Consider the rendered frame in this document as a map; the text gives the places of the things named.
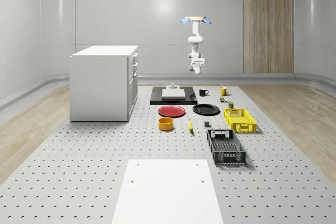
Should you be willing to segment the yellow bowl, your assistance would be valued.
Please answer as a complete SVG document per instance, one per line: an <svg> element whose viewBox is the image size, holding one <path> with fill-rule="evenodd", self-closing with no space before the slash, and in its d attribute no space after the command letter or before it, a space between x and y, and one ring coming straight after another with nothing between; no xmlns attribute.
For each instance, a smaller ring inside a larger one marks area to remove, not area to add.
<svg viewBox="0 0 336 224"><path fill-rule="evenodd" d="M159 119L159 129L162 131L170 131L173 129L174 120L170 117L163 117Z"/></svg>

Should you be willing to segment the black plate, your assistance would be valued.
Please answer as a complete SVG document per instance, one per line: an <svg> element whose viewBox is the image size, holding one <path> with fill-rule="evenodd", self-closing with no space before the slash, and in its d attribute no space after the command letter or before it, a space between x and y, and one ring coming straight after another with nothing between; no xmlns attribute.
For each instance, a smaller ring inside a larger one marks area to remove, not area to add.
<svg viewBox="0 0 336 224"><path fill-rule="evenodd" d="M204 116L212 116L220 113L220 109L212 104L197 104L193 106L193 111Z"/></svg>

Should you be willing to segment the black stove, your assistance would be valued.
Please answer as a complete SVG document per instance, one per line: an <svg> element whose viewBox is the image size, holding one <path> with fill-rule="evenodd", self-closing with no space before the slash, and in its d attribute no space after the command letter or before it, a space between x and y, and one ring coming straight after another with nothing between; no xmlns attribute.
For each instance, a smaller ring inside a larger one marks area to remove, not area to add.
<svg viewBox="0 0 336 224"><path fill-rule="evenodd" d="M180 96L170 96L162 97L162 91L165 89L173 90L173 93L177 93L178 90L184 91L184 97ZM197 98L194 89L189 86L179 86L171 88L171 85L165 87L153 87L150 105L196 105Z"/></svg>

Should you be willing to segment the red plate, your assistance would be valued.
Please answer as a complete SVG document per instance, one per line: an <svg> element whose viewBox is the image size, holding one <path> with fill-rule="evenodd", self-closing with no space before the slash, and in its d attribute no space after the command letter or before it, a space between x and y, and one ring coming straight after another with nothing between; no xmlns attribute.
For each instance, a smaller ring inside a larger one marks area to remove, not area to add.
<svg viewBox="0 0 336 224"><path fill-rule="evenodd" d="M185 114L185 109L177 105L167 105L160 107L158 113L164 117L176 118Z"/></svg>

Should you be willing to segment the yellow basket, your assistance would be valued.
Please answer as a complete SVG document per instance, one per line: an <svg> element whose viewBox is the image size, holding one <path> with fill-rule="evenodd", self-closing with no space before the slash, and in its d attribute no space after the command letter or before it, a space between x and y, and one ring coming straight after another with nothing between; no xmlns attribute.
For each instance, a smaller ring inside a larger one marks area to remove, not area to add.
<svg viewBox="0 0 336 224"><path fill-rule="evenodd" d="M235 132L256 132L256 121L246 109L224 109L224 118Z"/></svg>

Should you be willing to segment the dark grey basket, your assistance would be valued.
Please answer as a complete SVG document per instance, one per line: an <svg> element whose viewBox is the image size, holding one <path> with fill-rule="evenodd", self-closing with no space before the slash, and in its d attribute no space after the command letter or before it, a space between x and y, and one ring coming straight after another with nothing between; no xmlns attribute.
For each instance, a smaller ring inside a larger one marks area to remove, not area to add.
<svg viewBox="0 0 336 224"><path fill-rule="evenodd" d="M246 163L246 150L233 130L207 130L207 140L215 163Z"/></svg>

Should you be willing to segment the white cabinet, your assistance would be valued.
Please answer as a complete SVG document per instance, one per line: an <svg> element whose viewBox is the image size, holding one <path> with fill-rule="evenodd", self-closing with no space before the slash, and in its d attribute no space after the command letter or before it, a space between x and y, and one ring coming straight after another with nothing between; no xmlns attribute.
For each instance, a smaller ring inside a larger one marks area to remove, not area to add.
<svg viewBox="0 0 336 224"><path fill-rule="evenodd" d="M70 57L70 120L129 121L138 96L138 46L91 46Z"/></svg>

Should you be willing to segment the white board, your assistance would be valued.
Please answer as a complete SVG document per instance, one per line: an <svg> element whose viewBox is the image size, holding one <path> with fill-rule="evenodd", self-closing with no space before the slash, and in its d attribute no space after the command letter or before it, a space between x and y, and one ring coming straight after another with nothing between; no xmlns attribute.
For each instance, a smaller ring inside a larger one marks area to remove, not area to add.
<svg viewBox="0 0 336 224"><path fill-rule="evenodd" d="M223 224L207 160L129 160L112 224Z"/></svg>

